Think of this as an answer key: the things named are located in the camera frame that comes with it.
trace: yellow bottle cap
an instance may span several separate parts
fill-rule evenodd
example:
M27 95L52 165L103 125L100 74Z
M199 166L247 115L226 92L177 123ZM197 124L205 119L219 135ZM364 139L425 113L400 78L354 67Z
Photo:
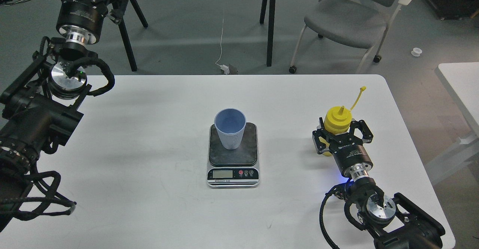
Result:
M344 106L329 109L324 120L324 128L334 135L344 133L351 125L353 115Z

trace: plastic cup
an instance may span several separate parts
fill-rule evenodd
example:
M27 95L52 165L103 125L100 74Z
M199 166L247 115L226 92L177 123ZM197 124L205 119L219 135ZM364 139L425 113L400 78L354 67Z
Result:
M237 109L224 109L214 118L214 126L224 148L234 150L241 144L246 117Z

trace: gray floor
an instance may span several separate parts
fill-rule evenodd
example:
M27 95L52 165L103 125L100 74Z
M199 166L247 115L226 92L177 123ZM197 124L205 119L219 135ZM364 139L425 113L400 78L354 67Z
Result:
M149 28L141 26L132 7L125 15L137 73L130 72L118 28L107 19L100 42L89 49L116 75L220 74L214 62L220 55L224 18L219 64L234 65L240 74L288 74L303 17L316 1L277 0L272 67L265 66L267 27L258 24L260 0L138 0ZM59 8L55 0L0 7L0 90L29 65L42 36L58 36ZM439 63L479 61L478 43L479 29L469 18L439 21L425 0L413 0L397 16L381 63L364 67L364 73L387 80L424 163L470 131L433 70ZM411 56L413 47L424 53ZM363 53L307 31L296 63L298 74L352 74ZM479 248L478 181L475 162L434 187L458 249Z

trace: yellow bottle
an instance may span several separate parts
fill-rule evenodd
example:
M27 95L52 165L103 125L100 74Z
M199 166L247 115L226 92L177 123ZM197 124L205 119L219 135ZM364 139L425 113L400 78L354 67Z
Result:
M333 133L334 135L342 134L348 131L349 126L351 125L351 121L353 120L353 115L351 114L351 111L353 110L354 106L356 106L363 91L366 90L366 87L363 86L359 90L359 95L353 106L349 110L346 109L344 106L336 106L329 109L324 118L325 130L330 133ZM320 137L320 141L326 143L326 147L329 147L329 143L326 142L326 140L322 137ZM331 153L324 152L323 155L330 157Z

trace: table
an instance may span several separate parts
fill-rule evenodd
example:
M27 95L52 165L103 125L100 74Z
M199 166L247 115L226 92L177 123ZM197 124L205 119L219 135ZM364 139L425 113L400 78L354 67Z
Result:
M89 76L89 83L106 82ZM0 248L328 248L320 203L346 179L333 158L316 154L311 132L330 107L350 107L363 85L353 116L375 136L365 145L369 174L386 194L401 192L438 220L443 248L451 249L450 226L378 75L117 76L113 90L80 106L85 116L67 146L38 162L39 171L62 175L59 192L78 202L75 212L14 219ZM256 188L207 186L209 128L227 107L258 128ZM332 239L341 248L373 248L343 206L337 198L326 205Z
M436 68L436 74L462 112L471 132L436 156L426 171L433 184L469 165L479 155L479 63L447 63Z

